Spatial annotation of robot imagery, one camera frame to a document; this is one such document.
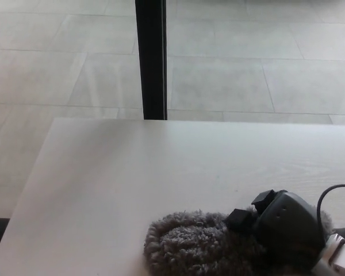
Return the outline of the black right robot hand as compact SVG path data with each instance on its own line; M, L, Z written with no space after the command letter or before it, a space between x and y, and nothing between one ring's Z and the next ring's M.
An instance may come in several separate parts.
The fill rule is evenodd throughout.
M316 210L300 196L287 190L267 190L251 205L254 212L234 209L224 220L231 231L252 235L278 255L285 253L316 256L325 245L318 229Z

